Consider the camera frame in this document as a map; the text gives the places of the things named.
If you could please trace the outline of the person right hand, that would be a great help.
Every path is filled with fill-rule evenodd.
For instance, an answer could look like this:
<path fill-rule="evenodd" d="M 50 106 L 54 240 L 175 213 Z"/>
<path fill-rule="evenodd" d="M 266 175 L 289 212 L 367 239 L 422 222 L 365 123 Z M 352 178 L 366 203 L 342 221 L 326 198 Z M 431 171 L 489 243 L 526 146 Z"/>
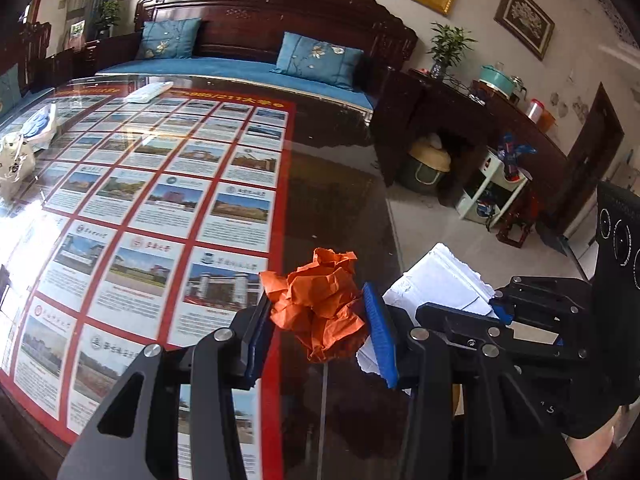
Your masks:
<path fill-rule="evenodd" d="M 582 475 L 581 479 L 587 479 L 587 472 L 602 460 L 605 453 L 611 447 L 615 437 L 615 428 L 620 421 L 622 409 L 615 414 L 596 432 L 583 439 L 566 438 L 566 444 L 572 452 L 574 459 Z"/>

